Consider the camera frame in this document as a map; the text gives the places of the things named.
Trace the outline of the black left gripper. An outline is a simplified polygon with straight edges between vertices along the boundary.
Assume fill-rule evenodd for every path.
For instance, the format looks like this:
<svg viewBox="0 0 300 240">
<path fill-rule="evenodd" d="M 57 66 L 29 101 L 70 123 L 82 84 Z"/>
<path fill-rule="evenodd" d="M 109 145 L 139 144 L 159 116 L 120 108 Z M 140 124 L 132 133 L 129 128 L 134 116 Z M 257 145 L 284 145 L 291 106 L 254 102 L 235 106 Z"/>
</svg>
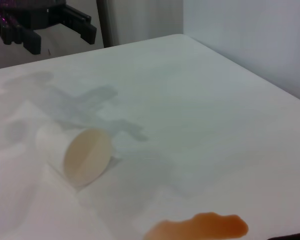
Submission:
<svg viewBox="0 0 300 240">
<path fill-rule="evenodd" d="M 32 55 L 41 54 L 41 36 L 27 28 L 47 28 L 49 11 L 62 8 L 61 23 L 80 34 L 88 44 L 95 44 L 97 28 L 91 16 L 69 6 L 64 0 L 0 0 L 0 38 L 5 45 L 23 44 Z"/>
</svg>

